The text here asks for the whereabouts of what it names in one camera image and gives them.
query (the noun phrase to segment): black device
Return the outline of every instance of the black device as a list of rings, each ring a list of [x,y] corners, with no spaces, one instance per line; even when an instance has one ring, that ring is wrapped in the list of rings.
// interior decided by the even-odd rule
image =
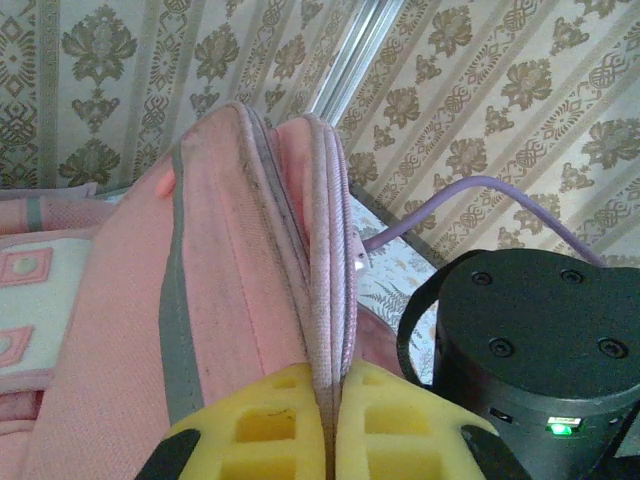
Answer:
[[[640,408],[640,270],[540,250],[468,252],[402,316],[398,357],[414,383],[411,333],[436,300],[434,393],[489,420],[534,480],[619,468],[610,460]]]

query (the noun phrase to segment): pink fabric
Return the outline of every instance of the pink fabric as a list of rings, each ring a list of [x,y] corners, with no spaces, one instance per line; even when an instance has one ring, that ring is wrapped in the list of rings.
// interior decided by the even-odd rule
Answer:
[[[354,357],[404,378],[396,353],[396,334],[375,313],[362,305],[358,305],[358,334]]]
[[[44,368],[29,370],[24,373],[2,375],[0,378],[0,394],[46,390],[51,385],[52,379],[53,370]]]
[[[0,395],[0,423],[35,420],[40,408],[41,392],[27,391]]]
[[[23,464],[29,446],[30,433],[19,431],[0,435],[0,478],[19,480],[23,478]]]
[[[27,198],[0,201],[0,236],[29,232]],[[100,200],[40,197],[43,230],[67,230],[102,225],[115,207]]]
[[[16,283],[0,281],[0,287],[3,285],[16,285]],[[0,330],[0,338],[9,340],[9,348],[0,353],[0,368],[15,365],[20,361],[22,355],[24,355],[27,345],[29,345],[31,333],[33,333],[33,325]]]
[[[46,281],[49,277],[52,253],[51,248],[29,250],[28,252],[0,253],[0,287]]]
[[[158,304],[173,208],[154,194],[168,160],[94,238],[23,478],[133,478],[169,427]]]
[[[85,240],[91,240],[97,231],[98,229],[96,227],[90,227],[70,230],[55,230],[52,232],[30,232],[23,233],[21,235],[7,235],[0,238],[0,251],[15,245],[48,242],[49,240],[57,240],[59,238],[82,238]]]
[[[210,403],[308,360],[333,468],[356,332],[344,156],[333,129],[315,117],[271,134],[257,118],[233,103],[180,143],[182,256],[203,397]],[[167,154],[90,231],[55,376],[24,464],[15,464],[19,478],[133,478],[169,427],[158,311],[175,181]],[[57,211],[50,209],[47,227]]]
[[[6,200],[0,202],[0,236],[27,233],[27,200]]]
[[[0,190],[0,200],[15,200],[16,198],[31,197],[58,197],[58,198],[84,198],[92,197],[96,194],[98,184],[95,182],[85,183],[77,187],[69,188],[29,188]]]
[[[300,267],[287,271],[299,262],[285,248],[291,241],[258,151],[241,141],[251,134],[243,114],[223,109],[182,143],[184,267],[192,334],[207,339],[196,348],[206,403],[306,360],[308,279]],[[307,301],[297,308],[296,298]]]
[[[34,420],[9,420],[0,422],[0,436],[16,432],[31,432],[36,422]]]
[[[40,208],[43,229],[62,230],[102,225],[116,207],[93,198],[41,197]]]

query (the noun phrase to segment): patterned wallpaper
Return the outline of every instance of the patterned wallpaper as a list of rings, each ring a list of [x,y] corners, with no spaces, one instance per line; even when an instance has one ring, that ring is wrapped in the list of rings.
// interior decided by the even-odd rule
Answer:
[[[387,223],[490,175],[614,266],[640,266],[640,1],[405,0],[338,128],[353,191]],[[570,253],[500,193],[469,190],[409,236]]]
[[[4,0],[0,186],[129,185],[229,99],[310,109],[362,0]],[[469,175],[526,191],[640,266],[640,0],[405,0],[338,122],[353,192],[387,223]],[[570,253],[471,190],[408,238]]]
[[[309,109],[357,0],[3,0],[0,185],[128,186],[236,99]]]

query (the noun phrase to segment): yellow foam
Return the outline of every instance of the yellow foam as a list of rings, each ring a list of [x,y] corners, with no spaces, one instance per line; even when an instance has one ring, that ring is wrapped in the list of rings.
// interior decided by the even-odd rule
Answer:
[[[175,424],[201,438],[180,480],[325,480],[309,365],[293,365]]]
[[[485,480],[460,434],[491,424],[364,361],[345,380],[337,480]]]

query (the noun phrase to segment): gray piping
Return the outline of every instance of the gray piping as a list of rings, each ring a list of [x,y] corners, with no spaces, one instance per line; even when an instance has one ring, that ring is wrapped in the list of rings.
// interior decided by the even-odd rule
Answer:
[[[42,231],[42,212],[40,197],[27,198],[27,228],[30,232]]]
[[[191,333],[182,258],[184,165],[180,143],[174,147],[172,157],[176,176],[173,192],[173,236],[162,282],[158,315],[165,394],[171,425],[204,406]]]

